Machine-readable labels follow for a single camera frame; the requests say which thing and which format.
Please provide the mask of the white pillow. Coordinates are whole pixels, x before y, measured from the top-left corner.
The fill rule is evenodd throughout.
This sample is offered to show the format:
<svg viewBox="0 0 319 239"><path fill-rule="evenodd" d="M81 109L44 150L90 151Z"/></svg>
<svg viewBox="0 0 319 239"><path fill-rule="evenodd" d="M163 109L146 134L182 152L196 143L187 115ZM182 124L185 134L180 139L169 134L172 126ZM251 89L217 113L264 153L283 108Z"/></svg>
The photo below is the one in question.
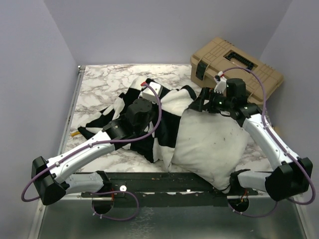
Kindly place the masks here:
<svg viewBox="0 0 319 239"><path fill-rule="evenodd" d="M249 134L232 118L185 110L171 161L228 193L230 174L239 164L248 140Z"/></svg>

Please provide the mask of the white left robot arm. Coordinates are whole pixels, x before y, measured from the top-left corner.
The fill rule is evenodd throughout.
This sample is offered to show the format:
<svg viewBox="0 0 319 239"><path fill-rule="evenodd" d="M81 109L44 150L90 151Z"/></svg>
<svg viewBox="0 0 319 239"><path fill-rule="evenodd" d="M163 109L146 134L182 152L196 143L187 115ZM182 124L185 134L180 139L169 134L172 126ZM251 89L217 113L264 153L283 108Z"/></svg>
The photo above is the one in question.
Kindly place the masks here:
<svg viewBox="0 0 319 239"><path fill-rule="evenodd" d="M150 136L145 129L158 116L155 112L126 112L109 121L86 142L50 159L42 156L32 162L31 180L46 206L67 194L92 192L106 196L110 191L107 176L100 172L77 174L76 171L103 155Z"/></svg>

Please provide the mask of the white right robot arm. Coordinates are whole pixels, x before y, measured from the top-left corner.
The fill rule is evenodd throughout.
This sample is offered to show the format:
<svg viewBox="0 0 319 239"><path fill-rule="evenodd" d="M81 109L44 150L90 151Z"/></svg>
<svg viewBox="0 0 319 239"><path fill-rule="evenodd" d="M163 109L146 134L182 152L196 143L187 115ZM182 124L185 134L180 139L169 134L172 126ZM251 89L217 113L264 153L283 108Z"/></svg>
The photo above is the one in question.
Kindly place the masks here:
<svg viewBox="0 0 319 239"><path fill-rule="evenodd" d="M229 189L240 195L247 188L268 193L276 202L291 200L293 196L312 191L312 197L301 205L309 205L316 198L316 190L311 181L313 164L308 158L300 158L290 150L265 119L264 112L255 103L249 103L245 91L222 94L212 88L202 88L190 109L212 114L229 112L230 117L242 127L259 145L267 157L272 172L240 170L231 174Z"/></svg>

